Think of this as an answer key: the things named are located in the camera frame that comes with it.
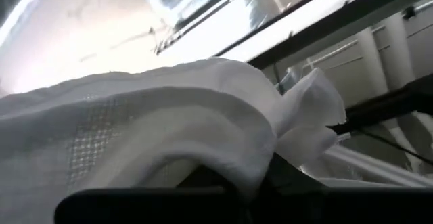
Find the white cloth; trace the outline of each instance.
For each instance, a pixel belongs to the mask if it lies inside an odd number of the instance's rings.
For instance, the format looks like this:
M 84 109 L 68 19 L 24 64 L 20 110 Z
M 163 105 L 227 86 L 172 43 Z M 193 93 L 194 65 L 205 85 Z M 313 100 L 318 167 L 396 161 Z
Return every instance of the white cloth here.
M 279 136 L 278 153 L 302 164 L 336 141 L 324 125 L 343 120 L 320 70 L 282 97 L 261 71 L 219 58 L 11 95 L 0 99 L 0 222 L 50 223 L 80 189 L 175 186 L 199 164 L 248 199 Z

